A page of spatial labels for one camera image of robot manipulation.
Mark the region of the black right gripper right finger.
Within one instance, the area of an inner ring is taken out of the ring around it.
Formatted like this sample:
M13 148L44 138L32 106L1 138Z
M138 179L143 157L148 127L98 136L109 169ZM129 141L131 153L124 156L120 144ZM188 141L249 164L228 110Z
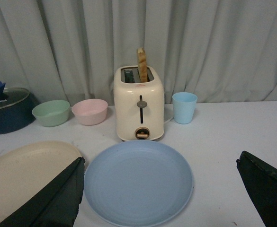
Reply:
M267 227L277 227L277 169L243 151L236 160L246 191Z

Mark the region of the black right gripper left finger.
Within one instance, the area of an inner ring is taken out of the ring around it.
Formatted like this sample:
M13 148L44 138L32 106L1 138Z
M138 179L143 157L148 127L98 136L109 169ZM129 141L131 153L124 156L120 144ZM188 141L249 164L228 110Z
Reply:
M83 197L84 163L75 159L0 227L72 227Z

